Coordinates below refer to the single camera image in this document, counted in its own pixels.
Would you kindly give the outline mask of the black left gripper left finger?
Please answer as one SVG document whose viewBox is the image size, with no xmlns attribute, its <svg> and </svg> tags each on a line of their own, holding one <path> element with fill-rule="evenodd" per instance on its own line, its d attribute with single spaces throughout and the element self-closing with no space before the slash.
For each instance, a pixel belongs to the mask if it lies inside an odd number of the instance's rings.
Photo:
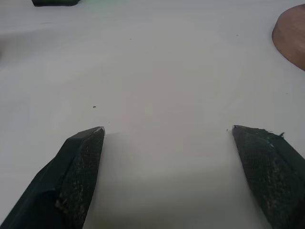
<svg viewBox="0 0 305 229">
<path fill-rule="evenodd" d="M 30 182 L 2 229 L 81 229 L 94 194 L 105 130 L 68 138 Z"/>
</svg>

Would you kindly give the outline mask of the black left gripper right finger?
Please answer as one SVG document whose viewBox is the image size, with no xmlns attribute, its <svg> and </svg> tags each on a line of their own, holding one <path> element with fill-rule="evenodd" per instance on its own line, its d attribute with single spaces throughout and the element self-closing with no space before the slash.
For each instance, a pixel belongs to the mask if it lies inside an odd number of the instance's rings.
<svg viewBox="0 0 305 229">
<path fill-rule="evenodd" d="M 305 159 L 284 139 L 241 125 L 232 135 L 248 186 L 274 229 L 305 227 Z"/>
</svg>

